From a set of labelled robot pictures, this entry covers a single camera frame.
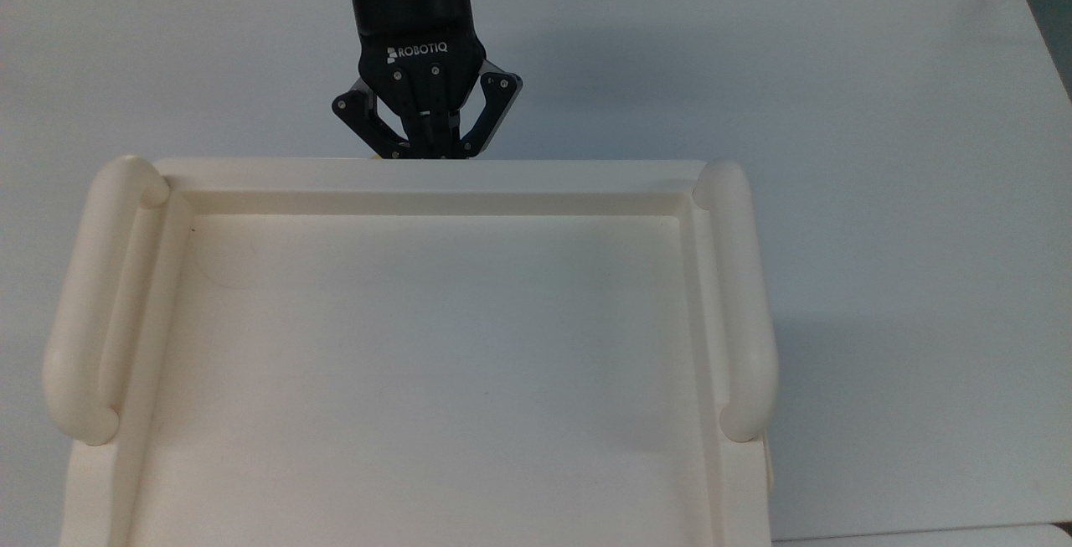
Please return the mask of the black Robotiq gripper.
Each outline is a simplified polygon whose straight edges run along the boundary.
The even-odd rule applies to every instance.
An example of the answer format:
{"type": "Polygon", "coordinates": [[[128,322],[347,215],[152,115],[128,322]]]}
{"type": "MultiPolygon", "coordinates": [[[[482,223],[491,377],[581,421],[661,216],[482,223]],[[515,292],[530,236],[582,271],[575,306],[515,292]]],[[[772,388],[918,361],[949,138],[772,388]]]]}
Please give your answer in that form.
{"type": "Polygon", "coordinates": [[[468,160],[497,134],[522,89],[486,61],[471,0],[352,0],[358,82],[332,102],[338,120],[384,160],[468,160]],[[475,84],[485,105],[462,137],[475,84]]]}

